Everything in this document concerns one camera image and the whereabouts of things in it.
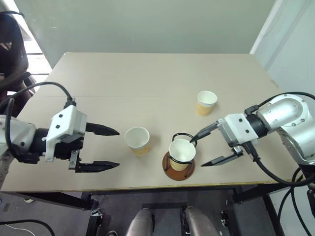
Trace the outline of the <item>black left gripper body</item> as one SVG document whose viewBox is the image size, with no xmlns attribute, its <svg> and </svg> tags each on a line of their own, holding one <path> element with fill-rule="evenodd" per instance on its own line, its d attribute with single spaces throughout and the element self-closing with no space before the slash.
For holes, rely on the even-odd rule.
<svg viewBox="0 0 315 236">
<path fill-rule="evenodd" d="M 55 146 L 54 157 L 60 160 L 68 160 L 68 169 L 76 173 L 82 172 L 80 150 L 83 148 L 84 137 L 80 137 L 71 143 L 60 142 Z"/>
</svg>

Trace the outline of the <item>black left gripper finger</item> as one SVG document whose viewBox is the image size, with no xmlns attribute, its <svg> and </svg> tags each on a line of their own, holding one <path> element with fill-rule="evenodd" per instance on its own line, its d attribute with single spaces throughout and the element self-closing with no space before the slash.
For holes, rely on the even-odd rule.
<svg viewBox="0 0 315 236">
<path fill-rule="evenodd" d="M 109 161 L 94 161 L 93 163 L 78 163 L 75 167 L 76 173 L 99 173 L 118 167 L 120 163 Z"/>
<path fill-rule="evenodd" d="M 101 124 L 95 124 L 95 123 L 89 123 L 89 122 L 86 123 L 86 132 L 92 132 L 95 135 L 101 135 L 101 136 L 119 135 L 119 132 L 113 128 L 110 128 Z"/>
</svg>

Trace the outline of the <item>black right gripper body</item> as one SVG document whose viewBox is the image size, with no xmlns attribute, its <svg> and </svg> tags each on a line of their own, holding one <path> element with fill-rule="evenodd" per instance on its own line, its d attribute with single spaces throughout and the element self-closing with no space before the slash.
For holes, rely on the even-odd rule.
<svg viewBox="0 0 315 236">
<path fill-rule="evenodd" d="M 229 126 L 227 121 L 225 119 L 222 119 L 222 118 L 218 119 L 217 120 L 217 128 L 220 131 L 220 133 L 222 134 L 222 136 L 225 139 L 226 143 L 231 148 L 231 151 L 233 152 L 231 157 L 242 156 L 243 155 L 243 151 L 242 151 L 241 147 L 239 146 L 239 142 L 238 142 L 238 140 L 236 138 L 236 135 L 232 131 L 232 128 Z"/>
</svg>

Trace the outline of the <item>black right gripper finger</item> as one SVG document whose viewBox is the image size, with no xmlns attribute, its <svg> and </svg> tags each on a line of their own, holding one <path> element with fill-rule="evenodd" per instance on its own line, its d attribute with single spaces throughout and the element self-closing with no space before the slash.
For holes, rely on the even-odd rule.
<svg viewBox="0 0 315 236">
<path fill-rule="evenodd" d="M 218 158 L 215 158 L 209 162 L 206 162 L 204 164 L 201 165 L 201 167 L 210 167 L 210 166 L 219 166 L 219 165 L 223 165 L 226 164 L 228 162 L 231 162 L 237 158 L 239 158 L 240 156 L 243 156 L 243 152 L 240 153 L 234 153 L 228 157 L 224 157 L 224 156 L 220 156 Z"/>
<path fill-rule="evenodd" d="M 202 128 L 195 136 L 192 137 L 192 139 L 190 140 L 190 143 L 196 142 L 197 140 L 200 140 L 210 135 L 211 132 L 217 128 L 218 128 L 218 124 L 216 122 L 206 126 L 205 128 Z"/>
</svg>

